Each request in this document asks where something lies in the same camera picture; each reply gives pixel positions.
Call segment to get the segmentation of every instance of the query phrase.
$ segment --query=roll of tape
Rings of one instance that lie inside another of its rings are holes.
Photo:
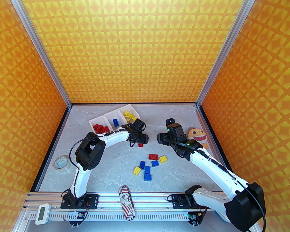
[[[61,156],[58,157],[54,161],[54,169],[58,170],[59,172],[63,173],[65,171],[69,171],[69,168],[71,167],[71,162],[69,160],[68,156]]]

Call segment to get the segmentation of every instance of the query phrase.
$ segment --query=plush toy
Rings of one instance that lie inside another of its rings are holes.
[[[203,148],[208,149],[206,134],[201,129],[192,128],[188,133],[188,139],[197,140],[200,144],[202,144]]]

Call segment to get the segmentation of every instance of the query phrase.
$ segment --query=yellow star pattern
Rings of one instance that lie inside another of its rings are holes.
[[[10,0],[0,0],[0,232],[12,230],[65,108]]]
[[[195,102],[243,0],[22,0],[72,103]]]
[[[257,0],[202,104],[238,175],[290,231],[290,0]]]

